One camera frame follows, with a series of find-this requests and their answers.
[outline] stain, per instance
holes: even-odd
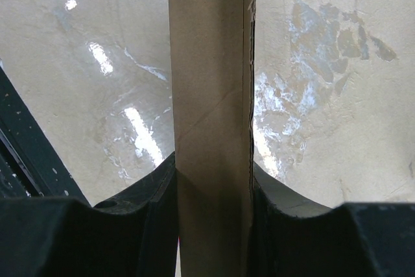
[[[330,103],[334,93],[340,96],[345,92],[353,74],[350,60],[369,60],[374,48],[369,41],[383,60],[396,58],[385,43],[369,36],[357,12],[343,12],[331,3],[315,10],[296,0],[287,23],[290,74],[283,78],[275,70],[274,76],[269,72],[255,76],[257,133],[266,146],[262,148],[265,158],[273,159],[281,181],[303,160],[308,138],[303,134],[303,124],[308,115]],[[270,124],[270,116],[278,125]]]
[[[343,21],[351,21],[352,23],[364,25],[364,21],[357,15],[356,12],[343,12]]]
[[[95,125],[86,131],[88,136],[91,137],[95,142],[98,144],[103,144],[106,133],[106,118],[102,117],[98,119]]]
[[[373,41],[377,47],[376,55],[385,61],[392,61],[396,58],[396,53],[391,48],[389,48],[382,40],[379,38],[371,36],[370,39]]]
[[[55,8],[53,10],[53,14],[58,20],[60,26],[62,26],[66,32],[69,32],[72,27],[70,23],[71,16],[66,12],[66,10],[62,8]]]
[[[343,56],[349,58],[357,58],[361,55],[360,49],[357,47],[353,39],[353,33],[350,29],[340,31],[337,38],[338,49]]]
[[[344,89],[348,79],[349,79],[349,75],[345,75],[336,82],[335,92],[336,92],[337,95],[342,94],[343,89]]]
[[[357,40],[359,48],[361,50],[361,60],[369,60],[369,47],[367,44],[368,38],[366,37],[366,31],[362,25],[359,25],[359,39]]]
[[[320,7],[320,13],[323,19],[333,20],[338,19],[340,10],[337,7],[333,6],[331,3],[328,3]]]
[[[349,60],[347,58],[340,58],[336,62],[331,63],[331,70],[338,73],[344,74],[348,68]]]

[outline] black plastic part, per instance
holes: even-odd
[[[0,197],[66,196],[88,204],[0,67]]]
[[[415,204],[330,210],[254,165],[250,276],[415,276]]]
[[[0,275],[173,277],[176,190],[171,154],[95,208],[67,197],[0,200]]]

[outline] cardboard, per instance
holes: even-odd
[[[241,276],[251,225],[255,0],[169,0],[182,276]]]

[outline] concrete floor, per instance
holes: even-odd
[[[91,204],[174,150],[168,0],[0,0],[0,58]]]
[[[319,203],[415,201],[413,0],[257,0],[255,159]]]

